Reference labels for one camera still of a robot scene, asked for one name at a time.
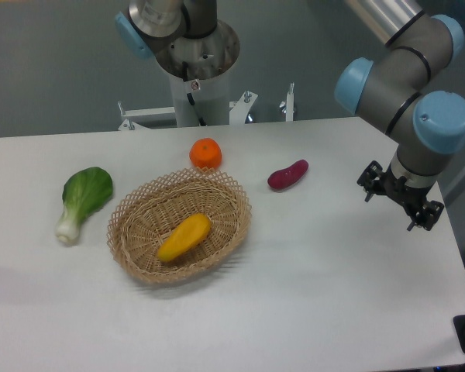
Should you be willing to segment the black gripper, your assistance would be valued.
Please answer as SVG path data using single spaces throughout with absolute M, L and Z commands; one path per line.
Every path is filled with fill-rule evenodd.
M 383 172 L 382 166 L 373 160 L 357 179 L 365 193 L 365 202 L 375 195 L 388 196 L 399 204 L 411 219 L 407 230 L 414 227 L 430 231 L 438 222 L 444 204 L 439 201 L 427 201 L 430 191 L 430 177 L 421 176 L 407 170 L 399 161 L 391 161 Z

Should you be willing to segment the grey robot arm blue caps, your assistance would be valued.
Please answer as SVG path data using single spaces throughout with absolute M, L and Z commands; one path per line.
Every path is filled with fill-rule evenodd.
M 460 24 L 428 16 L 414 1 L 351 1 L 349 7 L 388 48 L 375 63 L 351 62 L 336 83 L 335 99 L 393 139 L 387 169 L 370 163 L 358 179 L 368 197 L 385 195 L 412 226 L 431 229 L 443 211 L 427 195 L 451 157 L 465 144 L 465 99 L 422 89 L 461 51 Z M 253 99 L 229 103 L 228 73 L 239 56 L 236 32 L 217 17 L 214 1 L 132 1 L 115 16 L 128 48 L 155 58 L 169 77 L 177 124 L 242 125 Z

